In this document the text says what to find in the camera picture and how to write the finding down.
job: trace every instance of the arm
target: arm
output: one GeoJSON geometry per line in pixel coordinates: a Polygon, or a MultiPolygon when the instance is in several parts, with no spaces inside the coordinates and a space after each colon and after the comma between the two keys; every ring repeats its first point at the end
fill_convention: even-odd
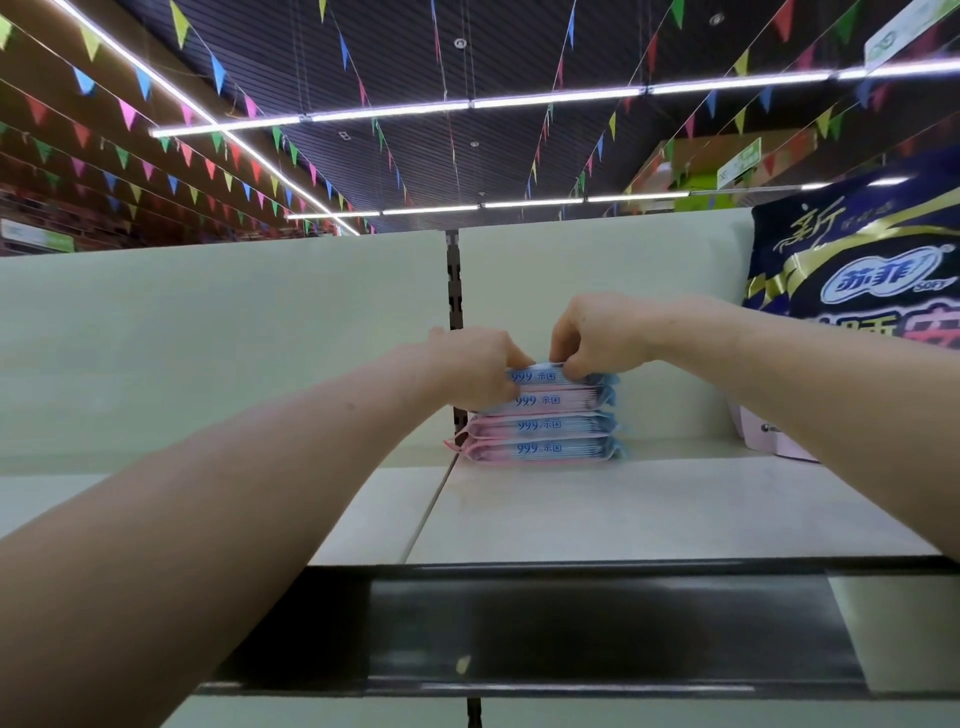
{"type": "Polygon", "coordinates": [[[435,329],[140,460],[0,541],[0,716],[159,725],[439,408],[516,396],[503,331],[435,329]]]}
{"type": "Polygon", "coordinates": [[[578,378],[654,359],[699,376],[960,559],[960,352],[712,299],[610,293],[571,302],[550,358],[578,378]]]}

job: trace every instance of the dark blue package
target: dark blue package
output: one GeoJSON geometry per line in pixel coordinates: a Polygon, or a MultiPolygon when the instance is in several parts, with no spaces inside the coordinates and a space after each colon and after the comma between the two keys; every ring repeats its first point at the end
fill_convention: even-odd
{"type": "Polygon", "coordinates": [[[960,351],[960,147],[753,215],[748,308],[960,351]]]}

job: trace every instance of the hanging sign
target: hanging sign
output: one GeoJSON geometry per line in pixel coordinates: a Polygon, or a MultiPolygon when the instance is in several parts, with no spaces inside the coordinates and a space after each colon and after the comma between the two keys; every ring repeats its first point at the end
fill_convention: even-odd
{"type": "Polygon", "coordinates": [[[750,146],[717,170],[717,189],[723,189],[748,169],[756,167],[760,164],[760,157],[762,153],[758,136],[750,146]]]}
{"type": "Polygon", "coordinates": [[[867,70],[883,65],[957,8],[960,8],[960,0],[913,0],[864,44],[867,70]]]}

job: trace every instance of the hand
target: hand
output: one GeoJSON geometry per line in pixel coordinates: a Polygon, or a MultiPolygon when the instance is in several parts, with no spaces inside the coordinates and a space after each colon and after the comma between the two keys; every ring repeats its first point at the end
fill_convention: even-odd
{"type": "Polygon", "coordinates": [[[441,368],[448,403],[470,412],[519,397],[519,387],[506,370],[535,363],[510,334],[497,328],[448,331],[435,327],[430,329],[427,349],[430,361],[441,368]]]}
{"type": "Polygon", "coordinates": [[[669,304],[620,293],[575,296],[553,327],[550,361],[569,379],[627,372],[657,358],[654,342],[669,304]]]}

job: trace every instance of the green sign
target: green sign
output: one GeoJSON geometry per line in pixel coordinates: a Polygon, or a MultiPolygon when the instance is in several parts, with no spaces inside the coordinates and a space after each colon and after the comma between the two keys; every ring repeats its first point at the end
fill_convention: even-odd
{"type": "Polygon", "coordinates": [[[761,156],[758,136],[750,146],[717,170],[717,189],[723,189],[748,169],[756,167],[761,156]]]}

